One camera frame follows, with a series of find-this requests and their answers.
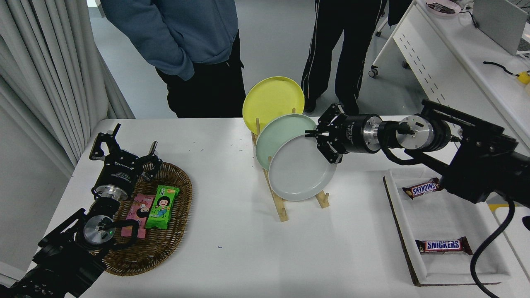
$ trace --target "cartoon girl print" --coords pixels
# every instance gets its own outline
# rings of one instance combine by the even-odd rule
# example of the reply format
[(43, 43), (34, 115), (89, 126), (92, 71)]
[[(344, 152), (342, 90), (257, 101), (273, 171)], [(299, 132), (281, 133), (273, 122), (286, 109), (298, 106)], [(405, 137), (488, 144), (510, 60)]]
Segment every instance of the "cartoon girl print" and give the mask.
[(169, 197), (167, 197), (167, 196), (160, 197), (158, 199), (158, 202), (156, 202), (156, 204), (158, 205), (157, 209), (159, 209), (158, 210), (158, 214), (153, 214), (153, 215), (151, 215), (151, 217), (162, 217), (162, 216), (165, 216), (167, 211), (170, 209), (169, 203), (170, 203)]
[(141, 204), (140, 208), (136, 209), (136, 216), (139, 218), (145, 218), (149, 216), (149, 207), (145, 204)]

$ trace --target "pink snack package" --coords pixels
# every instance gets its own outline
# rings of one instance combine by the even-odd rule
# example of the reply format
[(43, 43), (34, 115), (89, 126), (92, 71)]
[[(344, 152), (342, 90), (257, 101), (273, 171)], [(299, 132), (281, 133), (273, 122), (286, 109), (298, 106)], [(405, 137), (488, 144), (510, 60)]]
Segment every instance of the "pink snack package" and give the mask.
[[(145, 222), (149, 216), (149, 210), (153, 204), (154, 198), (155, 196), (137, 194), (132, 201), (131, 209), (129, 210), (126, 219), (138, 221), (138, 238), (145, 238)], [(132, 234), (133, 229), (130, 226), (121, 229), (121, 235), (124, 237), (131, 237)]]

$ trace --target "robotic arm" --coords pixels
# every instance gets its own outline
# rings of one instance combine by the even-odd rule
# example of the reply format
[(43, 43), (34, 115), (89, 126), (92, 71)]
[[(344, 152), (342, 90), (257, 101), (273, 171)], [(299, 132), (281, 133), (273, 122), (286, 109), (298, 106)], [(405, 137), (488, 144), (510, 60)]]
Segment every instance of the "robotic arm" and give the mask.
[[(116, 141), (119, 128), (117, 124), (114, 131), (98, 134), (92, 147), (90, 159), (105, 164), (92, 188), (94, 203), (88, 214), (81, 208), (46, 235), (33, 257), (37, 266), (10, 288), (0, 285), (0, 297), (56, 298), (66, 293), (79, 297), (106, 269), (103, 258), (110, 250), (125, 249), (136, 242), (138, 222), (114, 221), (113, 217), (120, 202), (133, 194), (139, 176), (150, 180), (162, 160), (155, 153), (156, 141), (143, 157), (122, 150)], [(102, 143), (106, 143), (108, 155), (104, 155)], [(144, 171), (147, 163), (153, 164), (152, 170)], [(131, 239), (116, 243), (116, 228), (125, 226), (132, 226)]]
[[(470, 272), (477, 286), (490, 297), (491, 293), (479, 280), (475, 265), (480, 254), (508, 226), (515, 212), (514, 201), (530, 208), (527, 186), (530, 183), (530, 158), (515, 152), (517, 142), (504, 135), (504, 128), (423, 100), (421, 113), (401, 122), (382, 121), (375, 114), (348, 116), (342, 107), (332, 104), (319, 118), (314, 130), (317, 147), (330, 163), (340, 163), (344, 154), (376, 153), (400, 165), (424, 164), (441, 175), (440, 185), (449, 193), (473, 203), (485, 201), (493, 191), (508, 202), (508, 216), (475, 251)], [(451, 135), (447, 123), (460, 126), (458, 136)], [(426, 154), (459, 142), (460, 147), (450, 164)], [(391, 148), (404, 148), (412, 159), (396, 157)], [(523, 218), (530, 230), (530, 216)]]

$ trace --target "yellow plate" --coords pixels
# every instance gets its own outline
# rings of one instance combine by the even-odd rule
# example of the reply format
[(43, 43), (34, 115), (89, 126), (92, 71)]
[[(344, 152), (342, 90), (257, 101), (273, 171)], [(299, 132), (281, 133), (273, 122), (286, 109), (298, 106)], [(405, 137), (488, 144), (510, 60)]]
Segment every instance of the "yellow plate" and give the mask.
[(304, 111), (304, 92), (300, 86), (288, 77), (274, 76), (256, 84), (243, 103), (243, 120), (251, 132), (258, 134), (256, 118), (260, 118), (263, 129), (272, 120)]

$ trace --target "blue hoodie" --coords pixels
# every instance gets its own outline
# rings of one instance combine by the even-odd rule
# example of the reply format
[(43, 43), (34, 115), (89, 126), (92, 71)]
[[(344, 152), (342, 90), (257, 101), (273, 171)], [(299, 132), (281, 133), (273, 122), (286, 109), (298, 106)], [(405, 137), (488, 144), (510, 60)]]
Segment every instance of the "blue hoodie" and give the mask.
[(237, 35), (234, 0), (101, 0), (107, 19), (143, 58), (189, 80), (192, 63), (228, 60)]

